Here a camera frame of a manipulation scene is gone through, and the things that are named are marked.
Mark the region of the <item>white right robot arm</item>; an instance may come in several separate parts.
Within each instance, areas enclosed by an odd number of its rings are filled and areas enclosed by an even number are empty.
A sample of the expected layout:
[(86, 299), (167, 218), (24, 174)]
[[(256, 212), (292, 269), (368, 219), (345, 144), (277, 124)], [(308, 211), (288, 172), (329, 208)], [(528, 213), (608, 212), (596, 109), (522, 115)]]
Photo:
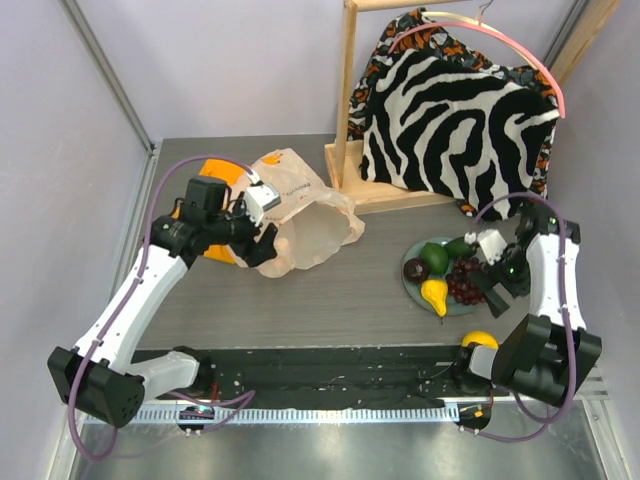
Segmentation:
[(601, 338), (586, 329), (577, 295), (580, 227), (534, 203), (522, 212), (515, 235), (511, 243), (495, 229), (464, 237), (465, 244), (479, 248), (485, 258), (471, 281), (491, 314), (499, 317), (509, 307), (496, 286), (514, 298), (527, 298), (529, 308), (498, 346), (464, 342), (451, 380), (465, 395), (496, 386), (561, 408), (602, 352)]

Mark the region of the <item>banana print plastic bag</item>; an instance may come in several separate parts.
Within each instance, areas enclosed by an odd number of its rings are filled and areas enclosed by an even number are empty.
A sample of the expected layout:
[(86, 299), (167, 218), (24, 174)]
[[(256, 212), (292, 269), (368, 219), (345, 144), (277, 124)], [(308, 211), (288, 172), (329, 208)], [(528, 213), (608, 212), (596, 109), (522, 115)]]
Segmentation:
[(261, 275), (279, 278), (292, 270), (318, 266), (364, 233), (355, 202), (327, 186), (294, 150), (270, 152), (252, 169), (278, 190), (281, 199), (265, 214), (264, 223), (278, 228), (277, 256), (257, 267)]

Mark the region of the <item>dark fake fruit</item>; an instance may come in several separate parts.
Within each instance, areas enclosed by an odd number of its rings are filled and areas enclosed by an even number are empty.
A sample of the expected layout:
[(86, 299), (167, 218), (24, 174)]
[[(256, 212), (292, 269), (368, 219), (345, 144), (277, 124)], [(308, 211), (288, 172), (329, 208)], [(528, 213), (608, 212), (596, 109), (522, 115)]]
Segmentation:
[(411, 258), (403, 265), (403, 277), (412, 284), (422, 284), (430, 273), (429, 265), (420, 258)]

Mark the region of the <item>dark green fake avocado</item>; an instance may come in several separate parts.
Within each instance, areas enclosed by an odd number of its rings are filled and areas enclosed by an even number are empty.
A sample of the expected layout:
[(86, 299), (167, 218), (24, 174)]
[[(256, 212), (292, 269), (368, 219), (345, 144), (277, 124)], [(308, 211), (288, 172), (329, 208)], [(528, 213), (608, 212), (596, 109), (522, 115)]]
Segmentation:
[(471, 258), (476, 254), (476, 247), (468, 244), (463, 237), (450, 240), (444, 245), (444, 249), (450, 260)]

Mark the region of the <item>yellow fake lemon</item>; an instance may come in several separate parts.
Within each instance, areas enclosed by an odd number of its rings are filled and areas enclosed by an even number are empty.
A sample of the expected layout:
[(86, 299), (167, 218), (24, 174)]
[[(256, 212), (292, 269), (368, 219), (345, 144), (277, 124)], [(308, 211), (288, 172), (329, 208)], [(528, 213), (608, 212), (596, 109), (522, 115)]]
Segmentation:
[(499, 342), (496, 338), (485, 331), (471, 331), (467, 333), (461, 342), (463, 348), (470, 347), (472, 345), (485, 346), (493, 350), (499, 348)]

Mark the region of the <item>green fake fruit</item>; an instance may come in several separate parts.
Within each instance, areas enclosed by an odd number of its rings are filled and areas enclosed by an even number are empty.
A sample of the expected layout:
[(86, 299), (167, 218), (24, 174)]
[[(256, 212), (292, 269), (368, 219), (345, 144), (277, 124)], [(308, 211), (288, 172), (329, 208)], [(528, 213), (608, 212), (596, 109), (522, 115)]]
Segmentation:
[(427, 242), (422, 247), (419, 258), (434, 275), (444, 275), (449, 268), (449, 255), (443, 245)]

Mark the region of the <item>red fake grapes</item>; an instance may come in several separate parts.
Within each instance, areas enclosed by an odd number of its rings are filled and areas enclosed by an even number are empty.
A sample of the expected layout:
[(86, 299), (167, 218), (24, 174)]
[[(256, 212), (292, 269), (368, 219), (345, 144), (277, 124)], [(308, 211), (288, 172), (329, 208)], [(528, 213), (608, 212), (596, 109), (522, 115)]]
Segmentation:
[(485, 301), (485, 296), (471, 280), (471, 274), (481, 270), (481, 262), (477, 257), (460, 257), (452, 263), (451, 271), (445, 276), (448, 294), (456, 303), (477, 305)]

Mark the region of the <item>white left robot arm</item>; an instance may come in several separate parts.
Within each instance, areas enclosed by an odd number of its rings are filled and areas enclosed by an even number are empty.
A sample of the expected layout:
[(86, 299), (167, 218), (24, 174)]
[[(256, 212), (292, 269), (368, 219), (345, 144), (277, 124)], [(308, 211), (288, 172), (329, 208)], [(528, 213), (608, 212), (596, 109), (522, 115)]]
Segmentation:
[(133, 269), (96, 323), (73, 348), (57, 347), (47, 366), (70, 419), (77, 411), (115, 428), (141, 405), (173, 391), (205, 397), (214, 381), (209, 355), (178, 346), (134, 362), (137, 345), (160, 305), (195, 260), (212, 245), (229, 245), (250, 267), (275, 258), (278, 229), (260, 229), (248, 215), (217, 215), (188, 223), (157, 218)]

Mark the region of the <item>yellow fake pear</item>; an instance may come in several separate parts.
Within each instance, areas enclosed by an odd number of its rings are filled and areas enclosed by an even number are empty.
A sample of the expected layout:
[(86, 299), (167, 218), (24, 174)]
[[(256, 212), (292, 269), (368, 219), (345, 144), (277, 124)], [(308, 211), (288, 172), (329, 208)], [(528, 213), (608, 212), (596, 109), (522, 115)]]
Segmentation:
[(447, 315), (448, 284), (444, 280), (426, 280), (420, 287), (420, 293), (440, 318), (444, 318)]

